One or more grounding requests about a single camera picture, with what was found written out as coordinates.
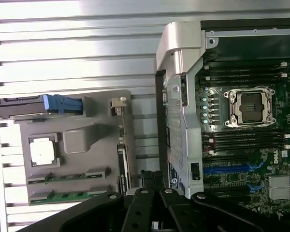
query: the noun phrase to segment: black ram slot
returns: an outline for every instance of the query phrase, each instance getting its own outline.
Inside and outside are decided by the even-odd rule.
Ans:
[[[258,81],[250,81],[250,80],[232,80],[230,81],[200,81],[201,86],[207,87],[220,87],[220,86],[258,86],[258,85],[269,85],[269,84],[277,84],[280,79],[262,79]]]
[[[265,78],[265,79],[279,79],[281,78],[280,73],[264,73],[264,74],[250,74],[250,73],[245,73],[245,74],[236,74],[236,73],[230,73],[230,74],[223,74],[223,75],[207,75],[210,77],[209,81],[230,81],[230,80],[235,80],[235,81],[242,81],[242,79],[246,80],[254,80],[254,81],[259,81],[260,78]],[[201,80],[206,80],[207,76],[199,76]]]
[[[242,67],[242,68],[210,68],[207,70],[200,70],[200,74],[202,75],[211,75],[211,74],[225,74],[225,73],[230,73],[230,74],[237,74],[237,73],[248,73],[248,74],[260,74],[260,73],[280,73],[281,70],[284,69],[276,69],[276,68],[258,68],[258,67]]]
[[[283,138],[282,134],[277,133],[258,133],[258,134],[236,134],[233,136],[214,136],[213,139],[215,141],[223,141],[223,140],[229,140],[229,139],[244,139],[244,138]]]
[[[219,188],[206,188],[205,192],[211,193],[215,196],[245,196],[249,194],[249,187],[244,186],[232,186],[232,187],[219,187]]]
[[[286,67],[281,67],[280,63],[272,63],[262,65],[262,63],[248,63],[239,62],[212,62],[207,64],[209,69],[202,69],[202,72],[277,72],[285,70]]]
[[[214,136],[218,135],[237,135],[237,134],[258,134],[258,133],[283,133],[281,129],[253,129],[253,130],[245,130],[245,129],[237,129],[237,130],[225,130],[212,133]]]
[[[232,139],[232,140],[214,140],[215,146],[217,145],[239,145],[239,144],[256,144],[256,143],[282,143],[284,142],[283,138],[243,138],[243,139]]]
[[[229,150],[245,150],[245,149],[263,149],[263,148],[275,148],[282,147],[281,143],[264,143],[264,144],[249,144],[249,145],[234,145],[234,146],[219,146],[214,148],[216,152],[218,151],[229,151]]]
[[[233,202],[233,203],[250,203],[251,197],[249,196],[233,196],[233,197],[222,197],[223,199]]]
[[[218,162],[242,162],[246,163],[249,161],[248,155],[243,154],[242,156],[212,156],[203,158],[203,163],[218,163]]]

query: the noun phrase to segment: black metal frame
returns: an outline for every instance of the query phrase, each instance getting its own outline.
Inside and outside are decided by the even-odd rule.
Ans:
[[[152,221],[159,229],[178,232],[290,232],[290,227],[237,204],[207,193],[191,199],[165,188],[162,172],[143,171],[143,188],[134,196],[107,192],[20,232],[149,232]]]
[[[290,29],[290,18],[262,18],[236,20],[201,21],[201,29],[206,31],[249,30],[249,29]]]
[[[158,71],[155,75],[156,84],[156,108],[157,108],[157,126],[158,126],[158,145],[159,145],[159,166],[163,173],[165,183],[169,182],[168,153],[167,153],[167,135],[165,125],[165,109],[163,106],[163,78],[165,71]]]

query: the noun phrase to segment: ram slot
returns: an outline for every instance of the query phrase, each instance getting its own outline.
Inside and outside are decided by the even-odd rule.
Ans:
[[[218,145],[229,145],[238,146],[245,144],[263,144],[263,143],[280,143],[284,144],[283,138],[242,138],[232,140],[214,140],[215,146]]]
[[[281,129],[253,129],[253,130],[225,130],[225,131],[219,131],[215,133],[207,133],[209,137],[212,138],[219,138],[219,137],[233,137],[233,136],[258,136],[258,135],[283,135],[284,131]]]
[[[208,64],[208,69],[198,73],[201,85],[229,86],[232,85],[261,85],[278,83],[286,77],[288,64],[269,63],[260,64],[249,62],[214,62]]]
[[[217,145],[213,147],[215,152],[230,151],[230,150],[246,150],[246,149],[264,149],[264,148],[282,148],[282,143],[256,143],[256,144],[238,144],[234,146],[230,145]]]

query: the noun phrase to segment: motherboard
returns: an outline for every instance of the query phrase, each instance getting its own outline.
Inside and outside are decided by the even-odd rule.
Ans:
[[[195,80],[204,191],[290,218],[290,59],[206,61]]]

